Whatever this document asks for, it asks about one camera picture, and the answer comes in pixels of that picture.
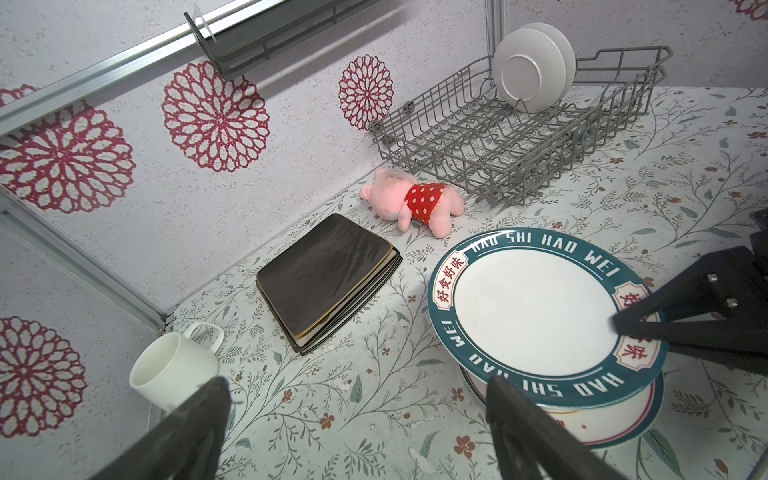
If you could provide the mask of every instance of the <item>gray wire dish rack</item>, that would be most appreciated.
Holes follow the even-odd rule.
[[[647,113],[667,76],[667,46],[606,48],[578,58],[574,84],[604,85],[596,103],[562,101],[528,114],[498,96],[492,57],[480,58],[386,118],[374,121],[382,159],[424,172],[496,204],[525,204]]]

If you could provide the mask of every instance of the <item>plate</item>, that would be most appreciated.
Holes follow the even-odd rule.
[[[539,405],[583,409],[626,399],[661,371],[667,342],[619,336],[611,324],[648,293],[632,269],[586,240],[514,228],[447,252],[427,303],[438,338],[481,381],[501,375]]]
[[[555,45],[558,46],[560,54],[563,56],[563,62],[565,62],[565,86],[558,100],[563,98],[571,86],[574,84],[574,78],[576,77],[576,55],[574,55],[574,49],[571,47],[571,43],[568,38],[563,35],[562,31],[557,30],[552,25],[546,23],[529,23],[523,25],[521,28],[530,28],[531,30],[538,30],[541,33],[547,35],[552,39]]]
[[[485,384],[462,369],[470,390],[485,405]],[[642,435],[656,419],[664,398],[664,376],[637,395],[623,402],[599,409],[549,410],[544,409],[568,433],[590,449],[615,447]]]
[[[536,113],[560,98],[565,86],[565,63],[554,40],[538,30],[520,28],[498,44],[492,75],[498,94],[507,103],[520,111]]]

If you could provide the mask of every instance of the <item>pink teddy bear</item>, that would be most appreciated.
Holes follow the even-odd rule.
[[[408,230],[413,217],[443,238],[451,233],[451,215],[464,213],[464,201],[450,185],[417,184],[413,175],[383,167],[376,169],[373,179],[362,186],[360,198],[384,220],[397,220],[401,232]]]

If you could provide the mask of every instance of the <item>mug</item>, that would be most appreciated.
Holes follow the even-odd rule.
[[[218,332],[213,345],[205,347],[191,339],[198,326]],[[215,353],[223,340],[221,327],[208,322],[192,323],[183,335],[166,333],[136,360],[129,379],[131,388],[166,412],[174,410],[218,374]]]

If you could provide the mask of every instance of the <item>red floral medallion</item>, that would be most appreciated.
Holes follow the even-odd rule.
[[[0,319],[0,434],[57,429],[83,401],[80,355],[55,330],[17,316]]]
[[[366,55],[351,61],[339,81],[344,118],[360,130],[389,113],[393,95],[389,70],[378,57]]]
[[[768,0],[733,0],[736,12],[744,13],[753,20],[768,20]]]
[[[165,87],[165,127],[201,168],[245,168],[259,159],[270,116],[256,85],[224,80],[209,61],[190,63]]]
[[[0,107],[33,92],[0,89]],[[123,131],[83,101],[0,138],[0,184],[43,210],[108,207],[133,183]]]

